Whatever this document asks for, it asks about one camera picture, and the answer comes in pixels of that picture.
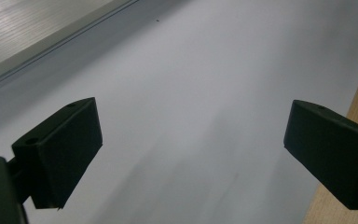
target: black plastic block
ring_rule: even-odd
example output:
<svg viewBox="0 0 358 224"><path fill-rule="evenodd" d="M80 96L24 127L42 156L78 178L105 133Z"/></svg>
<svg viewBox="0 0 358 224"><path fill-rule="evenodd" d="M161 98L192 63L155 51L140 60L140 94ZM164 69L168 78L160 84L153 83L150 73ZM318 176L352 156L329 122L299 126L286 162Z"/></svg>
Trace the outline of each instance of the black plastic block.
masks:
<svg viewBox="0 0 358 224"><path fill-rule="evenodd" d="M358 210L358 124L294 100L284 146L346 207Z"/></svg>
<svg viewBox="0 0 358 224"><path fill-rule="evenodd" d="M63 107L17 140L12 148L35 182L35 207L63 208L102 144L94 98Z"/></svg>

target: black bracket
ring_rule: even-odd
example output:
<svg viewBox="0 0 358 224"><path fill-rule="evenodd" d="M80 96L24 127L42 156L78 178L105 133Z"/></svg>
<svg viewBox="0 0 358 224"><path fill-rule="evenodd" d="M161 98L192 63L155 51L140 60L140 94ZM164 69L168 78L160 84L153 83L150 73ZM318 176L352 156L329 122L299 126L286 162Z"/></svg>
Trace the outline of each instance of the black bracket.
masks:
<svg viewBox="0 0 358 224"><path fill-rule="evenodd" d="M22 204L63 208L103 144L94 98L73 102L13 145L15 158L0 157L0 223L27 223Z"/></svg>
<svg viewBox="0 0 358 224"><path fill-rule="evenodd" d="M284 146L340 202L358 210L358 124L336 112L294 100Z"/></svg>

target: white table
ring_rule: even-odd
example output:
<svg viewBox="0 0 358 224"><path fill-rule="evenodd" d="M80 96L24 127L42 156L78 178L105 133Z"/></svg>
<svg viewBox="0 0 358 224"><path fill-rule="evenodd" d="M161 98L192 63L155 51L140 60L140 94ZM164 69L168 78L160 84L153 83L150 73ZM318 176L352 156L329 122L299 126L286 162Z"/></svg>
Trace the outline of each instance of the white table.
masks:
<svg viewBox="0 0 358 224"><path fill-rule="evenodd" d="M346 114L357 85L358 1L144 0L0 82L0 156L95 96L103 147L31 223L300 223L317 181L283 148L292 100Z"/></svg>

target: wooden edge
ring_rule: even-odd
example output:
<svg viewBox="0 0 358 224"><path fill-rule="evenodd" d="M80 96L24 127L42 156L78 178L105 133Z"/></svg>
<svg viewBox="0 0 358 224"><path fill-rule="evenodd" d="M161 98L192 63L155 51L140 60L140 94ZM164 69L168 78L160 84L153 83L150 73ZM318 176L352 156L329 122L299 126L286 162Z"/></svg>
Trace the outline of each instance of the wooden edge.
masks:
<svg viewBox="0 0 358 224"><path fill-rule="evenodd" d="M358 123L358 89L354 95L347 118ZM315 192L303 223L358 223L358 211L347 209L322 184L320 184Z"/></svg>

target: wooden surface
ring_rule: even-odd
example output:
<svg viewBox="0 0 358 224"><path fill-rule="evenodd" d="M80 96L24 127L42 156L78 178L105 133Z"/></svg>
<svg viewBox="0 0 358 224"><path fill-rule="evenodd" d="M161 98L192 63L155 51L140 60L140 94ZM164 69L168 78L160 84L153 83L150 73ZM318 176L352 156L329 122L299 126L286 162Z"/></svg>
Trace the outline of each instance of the wooden surface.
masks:
<svg viewBox="0 0 358 224"><path fill-rule="evenodd" d="M358 90L353 98L347 118L358 123ZM347 209L321 184L316 190L304 223L358 223L358 211Z"/></svg>
<svg viewBox="0 0 358 224"><path fill-rule="evenodd" d="M0 0L0 76L131 0Z"/></svg>

